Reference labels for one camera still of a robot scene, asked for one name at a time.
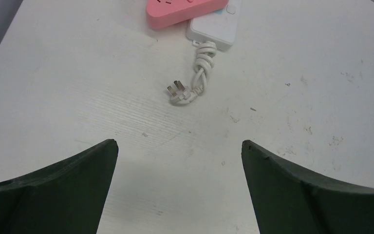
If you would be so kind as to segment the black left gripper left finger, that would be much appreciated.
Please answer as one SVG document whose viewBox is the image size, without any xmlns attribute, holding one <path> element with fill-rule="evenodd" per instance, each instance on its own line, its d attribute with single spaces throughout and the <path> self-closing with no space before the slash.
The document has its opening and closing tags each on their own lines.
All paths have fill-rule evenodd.
<svg viewBox="0 0 374 234">
<path fill-rule="evenodd" d="M 118 158 L 107 139 L 77 155 L 0 182 L 0 234 L 94 234 Z"/>
</svg>

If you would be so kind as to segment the pink triangular plug adapter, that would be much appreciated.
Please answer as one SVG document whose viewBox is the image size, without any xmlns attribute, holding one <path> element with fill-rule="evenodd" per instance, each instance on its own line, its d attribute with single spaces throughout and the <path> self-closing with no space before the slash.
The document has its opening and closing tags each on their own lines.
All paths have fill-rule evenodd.
<svg viewBox="0 0 374 234">
<path fill-rule="evenodd" d="M 149 0 L 146 20 L 150 28 L 162 29 L 226 7 L 228 0 Z"/>
</svg>

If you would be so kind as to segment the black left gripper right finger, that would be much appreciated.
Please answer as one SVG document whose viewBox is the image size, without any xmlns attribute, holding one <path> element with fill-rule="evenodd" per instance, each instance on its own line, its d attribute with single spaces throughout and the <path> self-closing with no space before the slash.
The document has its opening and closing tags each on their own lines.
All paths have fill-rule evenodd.
<svg viewBox="0 0 374 234">
<path fill-rule="evenodd" d="M 333 179 L 245 140 L 243 169 L 262 234 L 374 234 L 374 188 Z"/>
</svg>

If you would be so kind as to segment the white power strip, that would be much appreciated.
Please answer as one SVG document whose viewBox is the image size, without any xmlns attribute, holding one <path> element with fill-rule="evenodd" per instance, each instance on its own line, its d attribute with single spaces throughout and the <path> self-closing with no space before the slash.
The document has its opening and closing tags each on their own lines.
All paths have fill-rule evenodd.
<svg viewBox="0 0 374 234">
<path fill-rule="evenodd" d="M 191 19 L 186 37 L 194 46 L 212 41 L 217 50 L 228 51 L 235 41 L 242 3 L 242 0 L 229 0 L 223 9 Z"/>
</svg>

